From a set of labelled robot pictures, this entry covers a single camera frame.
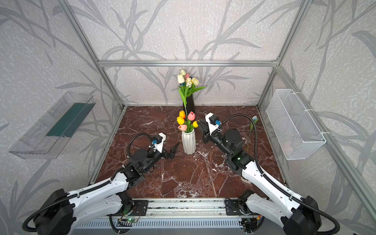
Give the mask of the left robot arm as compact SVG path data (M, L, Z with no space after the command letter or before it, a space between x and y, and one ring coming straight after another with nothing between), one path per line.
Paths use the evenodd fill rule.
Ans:
M174 158L179 143L169 151L165 148L139 149L131 161L114 175L91 186L66 192L53 192L32 220L39 235L67 235L70 230L105 215L129 212L132 199L126 191L145 180L148 172L161 158Z

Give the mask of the light blue tulip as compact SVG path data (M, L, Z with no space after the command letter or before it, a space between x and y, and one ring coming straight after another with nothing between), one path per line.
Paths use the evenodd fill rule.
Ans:
M252 134L252 131L254 129L254 124L256 124L259 119L258 119L257 116L253 116L252 120L253 120L253 122L250 123L249 135L248 135L248 138L247 138L247 151L249 150L249 145L250 145L250 142L251 142L251 134Z

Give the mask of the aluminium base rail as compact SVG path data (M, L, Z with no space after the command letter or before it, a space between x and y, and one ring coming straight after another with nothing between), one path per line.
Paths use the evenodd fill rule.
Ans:
M243 208L240 209L238 200L224 198L134 200L129 212L112 214L112 216L115 225L128 225L134 228L239 227L243 224L243 219L255 219L258 216L266 218L255 212L245 213Z

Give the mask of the pink object in basket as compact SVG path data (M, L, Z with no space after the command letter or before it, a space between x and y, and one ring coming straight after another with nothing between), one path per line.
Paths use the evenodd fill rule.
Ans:
M291 156L293 154L294 148L291 140L288 140L283 144L283 151L286 156Z

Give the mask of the pale yellow tulip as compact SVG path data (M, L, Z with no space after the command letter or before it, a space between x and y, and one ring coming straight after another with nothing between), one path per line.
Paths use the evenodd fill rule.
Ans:
M193 85L192 78L191 77L187 77L186 78L186 87L191 88L192 85Z

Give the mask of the black cylindrical vase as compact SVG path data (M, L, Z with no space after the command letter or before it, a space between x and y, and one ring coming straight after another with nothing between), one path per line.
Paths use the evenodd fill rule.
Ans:
M184 105L184 102L183 102L182 109L185 112L186 116L188 116L190 112L193 112L193 113L196 112L193 95L186 98L186 106Z

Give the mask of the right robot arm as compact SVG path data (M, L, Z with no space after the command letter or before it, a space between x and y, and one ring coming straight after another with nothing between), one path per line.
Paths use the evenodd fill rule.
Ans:
M221 134L218 116L209 113L205 121L199 121L203 142L212 142L227 156L228 167L258 187L267 198L256 193L245 193L243 210L258 213L283 228L287 235L317 235L322 225L317 213L317 202L310 196L302 198L291 191L258 164L256 155L243 149L245 144L236 129Z

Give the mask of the horizontal aluminium frame bar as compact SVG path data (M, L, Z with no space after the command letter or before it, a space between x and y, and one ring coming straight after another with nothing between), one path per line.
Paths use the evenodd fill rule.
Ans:
M274 60L99 60L101 67L274 67Z

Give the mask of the clear plastic wall tray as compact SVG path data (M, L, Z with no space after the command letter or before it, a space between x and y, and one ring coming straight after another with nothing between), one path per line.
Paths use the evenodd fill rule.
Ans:
M66 92L9 152L22 159L56 159L95 104L92 95Z

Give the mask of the bunch of remaining tulips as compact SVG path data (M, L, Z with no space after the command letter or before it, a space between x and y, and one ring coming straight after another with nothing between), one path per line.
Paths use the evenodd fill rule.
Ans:
M178 129L184 133L191 133L195 128L198 128L198 121L194 112L190 112L188 115L182 110L177 117Z

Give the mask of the white ribbed vase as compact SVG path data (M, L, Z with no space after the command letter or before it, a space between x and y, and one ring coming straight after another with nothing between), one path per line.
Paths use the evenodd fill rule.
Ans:
M194 130L189 133L182 132L182 144L186 154L191 155L196 151L196 136Z

